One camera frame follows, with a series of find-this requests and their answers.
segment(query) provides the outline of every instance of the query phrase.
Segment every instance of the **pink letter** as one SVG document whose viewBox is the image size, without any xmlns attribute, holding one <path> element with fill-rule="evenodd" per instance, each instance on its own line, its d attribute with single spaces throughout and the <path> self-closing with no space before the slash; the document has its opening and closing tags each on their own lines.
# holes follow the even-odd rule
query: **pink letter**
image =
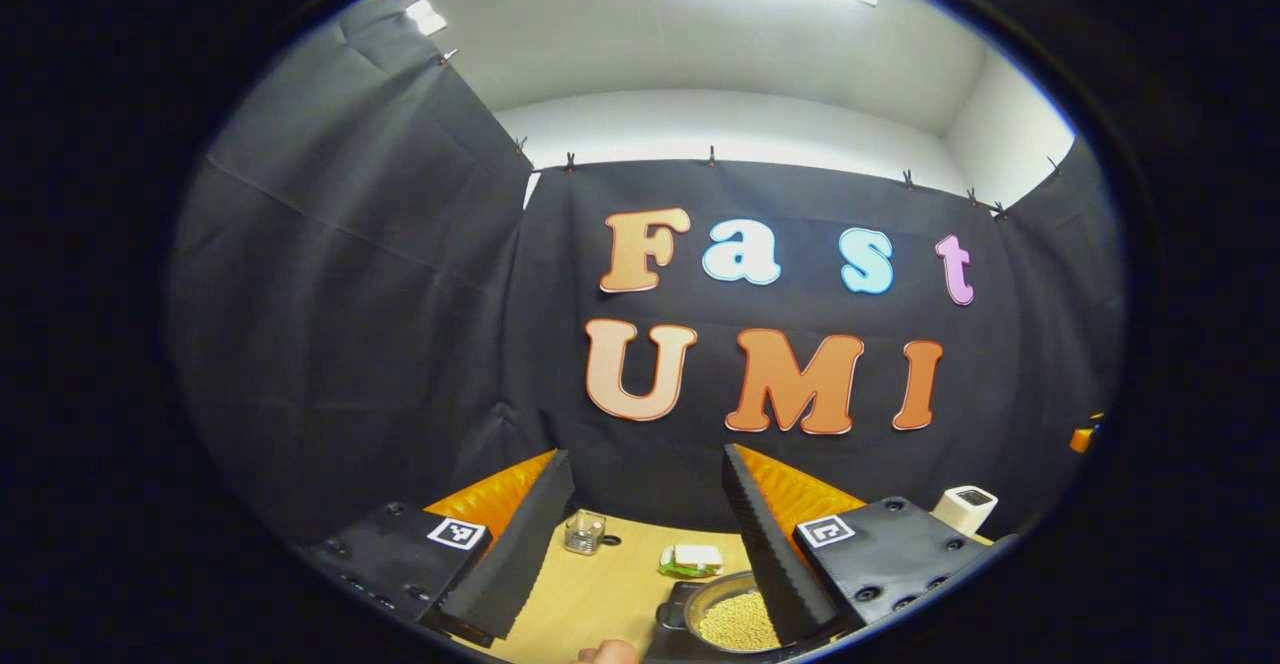
<svg viewBox="0 0 1280 664">
<path fill-rule="evenodd" d="M 947 234 L 946 239 L 934 246 L 933 251 L 937 251 L 938 257 L 942 257 L 942 267 L 947 273 L 947 294 L 951 294 L 951 301 L 961 307 L 968 307 L 973 301 L 973 287 L 964 281 L 964 267 L 969 266 L 968 251 L 960 249 L 960 239 L 956 239 L 955 234 Z"/>
</svg>

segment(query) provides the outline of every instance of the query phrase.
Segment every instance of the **white ceiling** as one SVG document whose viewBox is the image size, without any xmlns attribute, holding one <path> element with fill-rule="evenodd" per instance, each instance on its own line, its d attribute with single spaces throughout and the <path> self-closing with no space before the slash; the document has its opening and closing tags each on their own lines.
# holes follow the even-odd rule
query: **white ceiling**
<svg viewBox="0 0 1280 664">
<path fill-rule="evenodd" d="M 495 113 L 581 93 L 735 90 L 945 136 L 987 46 L 924 0 L 430 0 Z"/>
</svg>

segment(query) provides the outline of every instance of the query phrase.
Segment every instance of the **orange letter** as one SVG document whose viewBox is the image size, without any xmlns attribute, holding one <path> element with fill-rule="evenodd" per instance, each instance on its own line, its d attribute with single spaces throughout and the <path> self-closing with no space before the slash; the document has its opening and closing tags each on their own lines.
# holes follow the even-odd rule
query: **orange letter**
<svg viewBox="0 0 1280 664">
<path fill-rule="evenodd" d="M 671 230 L 689 232 L 689 212 L 684 209 L 658 209 L 655 212 L 613 214 L 604 219 L 613 230 L 613 264 L 600 278 L 600 290 L 617 294 L 622 290 L 648 290 L 658 287 L 658 275 L 649 271 L 649 255 L 654 264 L 666 267 L 676 251 Z M 649 226 L 659 228 L 649 235 Z"/>
<path fill-rule="evenodd" d="M 942 358 L 938 342 L 910 342 L 902 348 L 906 354 L 906 395 L 902 409 L 893 417 L 895 430 L 919 430 L 933 421 L 929 397 L 933 394 L 933 372 Z"/>
<path fill-rule="evenodd" d="M 591 319 L 586 322 L 586 336 L 591 339 L 586 354 L 586 394 L 595 406 L 614 417 L 637 422 L 666 417 L 676 407 L 685 377 L 685 349 L 698 342 L 698 331 L 666 325 L 649 330 L 649 339 L 658 344 L 658 365 L 653 372 L 653 390 L 645 397 L 632 397 L 622 389 L 622 358 L 628 342 L 636 336 L 636 328 L 616 319 Z"/>
<path fill-rule="evenodd" d="M 813 400 L 813 412 L 800 421 L 804 432 L 846 432 L 854 426 L 849 417 L 849 395 L 854 386 L 854 365 L 863 354 L 860 339 L 827 336 L 804 374 L 781 331 L 745 330 L 737 335 L 737 345 L 746 351 L 746 377 L 737 412 L 724 417 L 724 426 L 740 432 L 767 430 L 769 417 L 764 415 L 764 394 L 773 400 L 773 413 L 782 431 L 796 423 L 809 400 Z"/>
</svg>

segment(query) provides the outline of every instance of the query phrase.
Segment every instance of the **blue letter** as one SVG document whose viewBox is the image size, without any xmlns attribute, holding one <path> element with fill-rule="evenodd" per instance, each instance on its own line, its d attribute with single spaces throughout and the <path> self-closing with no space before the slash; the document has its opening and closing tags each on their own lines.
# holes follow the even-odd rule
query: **blue letter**
<svg viewBox="0 0 1280 664">
<path fill-rule="evenodd" d="M 741 241 L 727 241 L 742 235 Z M 713 244 L 703 255 L 703 269 L 722 281 L 746 281 L 758 285 L 773 284 L 782 276 L 782 267 L 773 260 L 773 230 L 751 219 L 730 219 L 712 228 Z"/>
<path fill-rule="evenodd" d="M 869 228 L 851 228 L 840 235 L 840 253 L 847 266 L 840 269 L 840 278 L 849 290 L 883 294 L 893 284 L 893 265 L 888 258 L 893 246 L 882 232 Z"/>
</svg>

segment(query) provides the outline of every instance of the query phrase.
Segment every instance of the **human hand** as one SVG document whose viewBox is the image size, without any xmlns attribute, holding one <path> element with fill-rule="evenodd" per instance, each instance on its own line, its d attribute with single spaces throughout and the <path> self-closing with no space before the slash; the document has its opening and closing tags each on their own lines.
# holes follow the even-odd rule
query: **human hand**
<svg viewBox="0 0 1280 664">
<path fill-rule="evenodd" d="M 640 664 L 640 651 L 622 640 L 607 638 L 598 647 L 579 650 L 575 664 Z"/>
</svg>

